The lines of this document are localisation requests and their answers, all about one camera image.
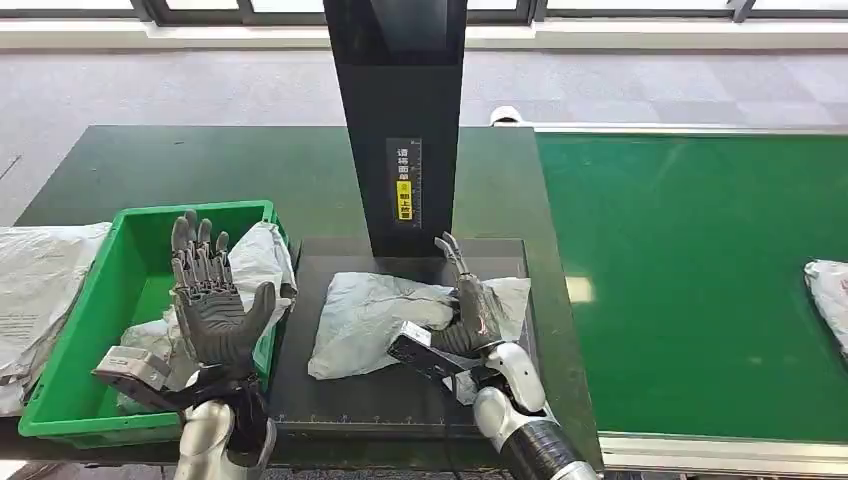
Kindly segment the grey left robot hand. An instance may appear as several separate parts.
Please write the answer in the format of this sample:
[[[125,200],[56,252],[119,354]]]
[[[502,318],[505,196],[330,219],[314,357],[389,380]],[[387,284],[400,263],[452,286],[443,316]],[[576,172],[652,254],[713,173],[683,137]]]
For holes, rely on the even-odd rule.
[[[266,281],[246,310],[233,280],[229,235],[211,239],[212,222],[194,210],[176,218],[171,233],[174,308],[191,357],[204,366],[250,369],[253,351],[272,320],[276,289]]]

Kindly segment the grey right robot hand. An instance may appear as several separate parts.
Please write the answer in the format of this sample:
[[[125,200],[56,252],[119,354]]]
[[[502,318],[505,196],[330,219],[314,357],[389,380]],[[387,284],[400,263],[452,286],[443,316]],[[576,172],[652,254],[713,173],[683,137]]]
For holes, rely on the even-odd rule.
[[[470,271],[458,241],[449,232],[436,237],[434,243],[456,267],[458,317],[433,334],[431,345],[465,358],[480,356],[504,342],[500,331],[500,321],[506,319],[503,306],[494,290]]]

